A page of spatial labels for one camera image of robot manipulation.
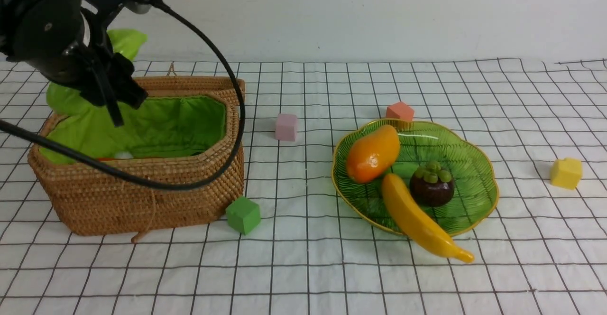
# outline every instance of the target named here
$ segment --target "woven basket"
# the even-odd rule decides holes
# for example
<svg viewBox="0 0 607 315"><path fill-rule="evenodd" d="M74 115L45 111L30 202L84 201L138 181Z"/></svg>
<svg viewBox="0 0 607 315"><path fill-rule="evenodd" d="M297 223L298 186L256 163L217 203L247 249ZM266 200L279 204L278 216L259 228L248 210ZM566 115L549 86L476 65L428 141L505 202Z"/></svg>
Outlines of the woven basket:
<svg viewBox="0 0 607 315"><path fill-rule="evenodd" d="M133 175L163 183L184 184L205 179L226 161L234 146L239 124L238 99L226 77L140 77L150 97L207 95L226 105L225 137L193 157L109 161ZM245 83L239 80L245 93ZM64 119L52 114L41 130L47 136ZM28 163L48 194L59 220L82 236L137 232L139 240L154 229L206 224L220 218L226 207L242 195L244 155L238 155L221 177L200 189L161 191L125 183L81 163L56 165L39 146L33 146Z"/></svg>

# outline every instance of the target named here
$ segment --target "black cable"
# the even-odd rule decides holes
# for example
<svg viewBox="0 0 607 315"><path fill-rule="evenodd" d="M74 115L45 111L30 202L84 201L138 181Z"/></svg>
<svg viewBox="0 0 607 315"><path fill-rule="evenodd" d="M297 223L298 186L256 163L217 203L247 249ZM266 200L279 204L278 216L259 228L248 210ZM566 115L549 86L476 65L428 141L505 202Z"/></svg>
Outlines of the black cable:
<svg viewBox="0 0 607 315"><path fill-rule="evenodd" d="M163 12L167 13L168 15L171 15L177 21L180 21L182 24L184 24L186 27L188 27L191 31L193 31L197 36L199 36L199 38L201 38L206 43L206 45L208 45L208 47L210 47L210 49L213 51L213 53L217 56L217 58L219 59L219 61L223 65L223 67L225 67L226 71L228 72L228 75L230 76L230 81L234 85L234 90L236 91L236 97L238 98L238 102L240 105L240 121L238 124L238 133L236 135L236 140L234 142L234 148L232 149L232 152L230 153L228 159L226 159L226 162L223 164L223 166L221 166L221 168L219 168L217 170L217 172L215 172L213 175L209 176L207 179L197 181L195 183L189 183L189 184L184 184L184 185L165 184L165 183L160 183L160 182L156 182L156 181L150 181L143 177L138 177L138 176L123 172L122 170L119 170L112 166L108 166L108 164L99 162L96 159L89 157L79 151L71 149L67 146L63 146L63 144L54 142L54 140L49 140L47 138L44 138L43 136L37 135L35 133L32 133L30 131L17 127L16 125L8 123L4 120L0 120L0 130L8 133L9 135L17 136L18 138L22 138L22 139L28 140L29 142L32 142L34 144L38 144L39 146L44 147L46 149L56 151L57 153L60 153L61 155L65 155L66 157L69 157L75 161L78 161L87 166L95 168L108 175L117 177L119 179L123 179L124 181L130 182L130 183L135 183L137 185L142 185L144 187L150 187L152 189L190 190L190 189L196 189L196 188L200 188L205 185L208 185L209 183L212 183L217 178L219 178L234 161L234 158L236 157L238 150L240 148L240 143L242 142L242 136L243 136L243 133L245 130L245 98L242 95L242 91L240 90L238 80L236 80L236 76L234 75L234 72L230 68L230 65L228 64L227 60L223 57L223 54L221 54L221 52L219 51L219 49L217 49L217 47L214 45L214 43L212 43L212 41L205 34L203 34L203 32L201 32L198 28L196 28L195 25L193 25L188 20L184 19L181 15L179 15L178 13L173 11L169 6L164 4L164 2L162 2L162 0L154 0L152 3L152 6L162 10Z"/></svg>

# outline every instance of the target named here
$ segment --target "white ball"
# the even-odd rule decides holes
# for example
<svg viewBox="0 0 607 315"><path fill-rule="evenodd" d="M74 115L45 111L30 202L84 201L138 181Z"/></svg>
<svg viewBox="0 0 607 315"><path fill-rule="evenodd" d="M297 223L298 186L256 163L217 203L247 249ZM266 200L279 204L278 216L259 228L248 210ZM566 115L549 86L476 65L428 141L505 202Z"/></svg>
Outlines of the white ball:
<svg viewBox="0 0 607 315"><path fill-rule="evenodd" d="M114 155L115 159L133 159L133 155L131 155L128 151L119 151Z"/></svg>

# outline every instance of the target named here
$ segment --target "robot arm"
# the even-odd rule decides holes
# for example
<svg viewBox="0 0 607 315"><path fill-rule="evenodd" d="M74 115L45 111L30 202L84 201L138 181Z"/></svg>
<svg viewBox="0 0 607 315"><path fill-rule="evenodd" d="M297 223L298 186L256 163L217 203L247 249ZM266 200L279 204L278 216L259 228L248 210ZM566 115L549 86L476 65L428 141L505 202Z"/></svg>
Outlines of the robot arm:
<svg viewBox="0 0 607 315"><path fill-rule="evenodd" d="M147 93L132 79L132 63L113 53L108 25L125 7L145 14L154 0L84 0L97 12L82 8L82 1L0 0L0 51L78 90L91 104L107 106L119 127L117 103L138 108Z"/></svg>

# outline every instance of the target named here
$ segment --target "green plate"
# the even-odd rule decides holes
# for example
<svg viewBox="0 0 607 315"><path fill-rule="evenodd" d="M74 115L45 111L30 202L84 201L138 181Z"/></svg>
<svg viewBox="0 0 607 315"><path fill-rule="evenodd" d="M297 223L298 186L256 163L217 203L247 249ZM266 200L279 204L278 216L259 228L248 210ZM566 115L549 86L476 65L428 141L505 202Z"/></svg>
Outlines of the green plate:
<svg viewBox="0 0 607 315"><path fill-rule="evenodd" d="M389 171L401 176L407 186L417 167L428 161L438 161L455 179L455 194L449 203L441 207L422 206L449 235L470 231L491 214L498 203L499 189L491 161L483 151L436 123L382 119L347 134L334 152L333 185L362 218L384 231L403 235L381 198L381 178L365 185L356 184L345 169L354 142L386 124L396 128L401 140L401 153Z"/></svg>

